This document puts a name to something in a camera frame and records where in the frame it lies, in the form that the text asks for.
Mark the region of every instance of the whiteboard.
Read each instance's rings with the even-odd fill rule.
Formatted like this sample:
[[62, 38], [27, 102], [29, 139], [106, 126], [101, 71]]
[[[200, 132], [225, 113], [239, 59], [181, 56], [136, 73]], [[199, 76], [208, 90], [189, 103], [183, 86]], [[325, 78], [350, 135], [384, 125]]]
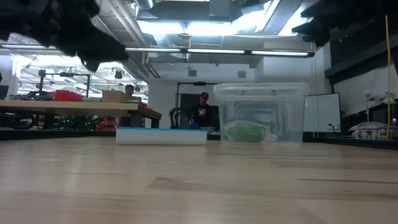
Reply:
[[339, 93], [311, 95], [305, 98], [303, 131], [341, 132]]

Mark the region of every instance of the wooden floor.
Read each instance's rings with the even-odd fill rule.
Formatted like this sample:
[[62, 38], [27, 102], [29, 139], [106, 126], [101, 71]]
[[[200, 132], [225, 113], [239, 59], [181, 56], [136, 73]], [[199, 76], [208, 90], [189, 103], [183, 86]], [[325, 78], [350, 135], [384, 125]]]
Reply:
[[398, 223], [398, 151], [0, 142], [0, 223]]

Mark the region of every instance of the man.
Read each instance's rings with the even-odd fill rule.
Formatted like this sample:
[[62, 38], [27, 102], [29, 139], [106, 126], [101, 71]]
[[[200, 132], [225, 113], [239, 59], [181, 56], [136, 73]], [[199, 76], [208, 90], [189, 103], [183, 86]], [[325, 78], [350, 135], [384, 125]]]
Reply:
[[130, 85], [130, 84], [126, 85], [124, 90], [126, 91], [126, 94], [129, 96], [132, 96], [134, 94], [134, 86], [133, 85]]
[[211, 124], [211, 108], [206, 103], [209, 99], [209, 94], [203, 92], [200, 94], [200, 100], [198, 104], [191, 107], [192, 119], [190, 121], [189, 129], [200, 129]]

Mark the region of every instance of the clear plastic bin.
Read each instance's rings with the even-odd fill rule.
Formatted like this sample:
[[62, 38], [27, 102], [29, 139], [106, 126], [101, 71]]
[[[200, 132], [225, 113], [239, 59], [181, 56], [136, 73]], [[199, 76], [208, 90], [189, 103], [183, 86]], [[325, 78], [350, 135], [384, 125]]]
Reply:
[[303, 141], [307, 83], [219, 84], [223, 142]]

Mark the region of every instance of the black shirt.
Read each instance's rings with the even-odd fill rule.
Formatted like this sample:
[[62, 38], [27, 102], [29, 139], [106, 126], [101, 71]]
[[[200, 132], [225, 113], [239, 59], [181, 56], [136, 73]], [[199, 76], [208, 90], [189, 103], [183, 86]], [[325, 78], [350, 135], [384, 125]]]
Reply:
[[199, 127], [206, 127], [211, 123], [211, 108], [208, 104], [201, 105], [200, 103], [191, 107], [193, 121]]

